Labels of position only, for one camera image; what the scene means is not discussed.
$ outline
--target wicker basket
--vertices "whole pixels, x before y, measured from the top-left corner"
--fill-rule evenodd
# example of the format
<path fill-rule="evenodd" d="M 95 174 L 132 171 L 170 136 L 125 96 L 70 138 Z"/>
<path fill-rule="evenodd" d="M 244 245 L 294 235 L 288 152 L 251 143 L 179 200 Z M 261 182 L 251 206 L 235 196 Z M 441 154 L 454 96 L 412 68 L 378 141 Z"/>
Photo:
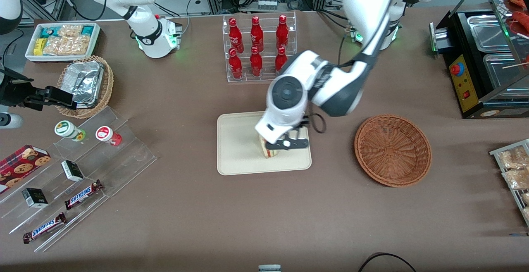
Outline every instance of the wicker basket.
<path fill-rule="evenodd" d="M 416 184 L 431 165 L 424 133 L 406 118 L 391 114 L 362 123 L 355 135 L 355 154 L 371 178 L 391 187 Z"/>
<path fill-rule="evenodd" d="M 70 110 L 68 108 L 57 106 L 59 112 L 64 116 L 75 117 L 79 119 L 90 118 L 91 116 L 94 116 L 95 114 L 99 113 L 104 107 L 106 107 L 106 105 L 108 105 L 108 101 L 110 100 L 110 96 L 112 95 L 112 87 L 114 86 L 114 74 L 112 73 L 112 69 L 108 66 L 108 63 L 106 63 L 103 58 L 94 55 L 85 59 L 76 60 L 74 61 L 74 63 L 88 61 L 98 61 L 105 66 L 105 71 L 102 77 L 103 80 L 101 82 L 101 89 L 98 97 L 99 102 L 94 108 L 91 109 Z M 64 69 L 64 71 L 62 71 L 62 74 L 59 78 L 59 82 L 57 83 L 57 88 L 61 88 L 65 72 L 66 68 Z"/>

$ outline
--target clear acrylic shelf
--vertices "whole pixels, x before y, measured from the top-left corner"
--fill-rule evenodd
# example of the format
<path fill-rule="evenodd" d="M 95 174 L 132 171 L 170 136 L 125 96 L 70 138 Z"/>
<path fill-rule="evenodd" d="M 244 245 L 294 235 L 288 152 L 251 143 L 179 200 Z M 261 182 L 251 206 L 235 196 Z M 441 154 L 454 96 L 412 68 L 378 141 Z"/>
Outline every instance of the clear acrylic shelf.
<path fill-rule="evenodd" d="M 48 151 L 53 157 L 50 164 L 41 172 L 34 173 L 35 176 L 31 179 L 27 178 L 23 184 L 17 185 L 17 188 L 11 189 L 12 192 L 1 201 L 2 223 L 9 227 L 10 234 L 19 236 L 20 243 L 23 244 L 24 233 L 31 232 L 64 212 L 68 221 L 66 225 L 57 227 L 28 244 L 35 252 L 45 251 L 155 162 L 157 158 L 134 136 L 125 123 L 123 117 L 112 108 L 106 107 L 79 126 L 86 131 L 82 142 L 62 138 L 52 145 L 49 149 L 53 153 Z M 123 141 L 120 145 L 110 146 L 95 138 L 96 129 L 102 125 L 110 126 L 121 134 Z M 60 164 L 65 159 L 79 165 L 85 176 L 83 181 L 73 182 L 66 178 Z M 98 179 L 104 185 L 103 189 L 96 191 L 74 208 L 66 210 L 64 201 Z M 42 189 L 49 205 L 41 209 L 29 208 L 21 194 L 25 187 Z"/>
<path fill-rule="evenodd" d="M 250 31 L 252 29 L 251 19 L 254 14 L 230 14 L 223 16 L 222 36 L 224 41 L 224 58 L 226 59 L 226 76 L 228 82 L 270 81 L 276 78 L 276 29 L 277 25 L 279 24 L 279 16 L 281 14 L 285 14 L 287 16 L 288 46 L 285 54 L 287 57 L 290 57 L 297 53 L 296 13 L 273 12 L 259 14 L 259 23 L 263 28 L 265 41 L 264 50 L 260 53 L 263 59 L 263 72 L 259 78 L 253 76 L 250 66 L 250 50 L 252 47 Z M 242 62 L 242 78 L 240 80 L 235 80 L 233 78 L 230 70 L 230 63 L 228 63 L 228 59 L 230 59 L 228 50 L 231 48 L 231 43 L 229 36 L 230 26 L 228 25 L 227 21 L 230 18 L 235 18 L 237 20 L 237 26 L 242 33 L 242 43 L 244 45 L 244 52 L 238 55 Z"/>

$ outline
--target tabletop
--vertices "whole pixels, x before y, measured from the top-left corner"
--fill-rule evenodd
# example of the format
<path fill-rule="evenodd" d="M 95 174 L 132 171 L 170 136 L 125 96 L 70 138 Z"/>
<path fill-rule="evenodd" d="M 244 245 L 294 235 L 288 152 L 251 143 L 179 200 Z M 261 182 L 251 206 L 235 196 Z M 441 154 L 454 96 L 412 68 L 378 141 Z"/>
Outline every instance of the tabletop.
<path fill-rule="evenodd" d="M 310 130 L 312 166 L 296 172 L 222 176 L 217 118 L 265 109 L 268 84 L 229 84 L 222 16 L 191 18 L 181 49 L 149 59 L 125 21 L 101 21 L 96 53 L 115 81 L 110 106 L 159 159 L 45 253 L 33 253 L 0 222 L 0 270 L 256 271 L 357 270 L 372 253 L 400 255 L 419 271 L 527 271 L 527 231 L 488 152 L 527 138 L 528 119 L 461 119 L 446 66 L 429 53 L 429 22 L 448 8 L 409 8 L 381 52 L 352 114 Z M 297 12 L 298 51 L 336 62 L 343 30 L 316 12 Z M 184 23 L 186 19 L 176 19 Z M 346 41 L 342 59 L 357 52 Z M 56 85 L 65 64 L 28 62 L 34 86 Z M 21 114 L 0 131 L 0 155 L 58 137 L 54 107 Z M 391 113 L 419 126 L 433 161 L 417 185 L 370 179 L 352 140 L 370 116 Z M 81 120 L 72 120 L 80 124 Z M 405 270 L 379 259 L 365 271 Z"/>

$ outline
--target wooden skewer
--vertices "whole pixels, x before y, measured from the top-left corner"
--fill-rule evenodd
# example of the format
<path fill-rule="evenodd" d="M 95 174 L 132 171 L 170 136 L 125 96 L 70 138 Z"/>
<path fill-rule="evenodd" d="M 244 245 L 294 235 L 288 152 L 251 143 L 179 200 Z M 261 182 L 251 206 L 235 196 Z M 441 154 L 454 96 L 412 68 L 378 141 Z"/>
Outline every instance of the wooden skewer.
<path fill-rule="evenodd" d="M 519 63 L 515 65 L 509 65 L 508 67 L 502 67 L 501 69 L 508 69 L 509 67 L 519 67 L 520 65 L 526 65 L 529 64 L 529 62 Z"/>

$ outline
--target red cookie box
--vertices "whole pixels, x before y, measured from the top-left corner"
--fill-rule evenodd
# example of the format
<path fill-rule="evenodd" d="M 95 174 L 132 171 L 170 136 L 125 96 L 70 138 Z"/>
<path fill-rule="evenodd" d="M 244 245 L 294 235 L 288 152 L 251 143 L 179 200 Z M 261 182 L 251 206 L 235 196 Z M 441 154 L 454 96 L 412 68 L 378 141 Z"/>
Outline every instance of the red cookie box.
<path fill-rule="evenodd" d="M 0 193 L 7 191 L 17 182 L 50 161 L 45 150 L 25 145 L 9 157 L 0 161 Z"/>

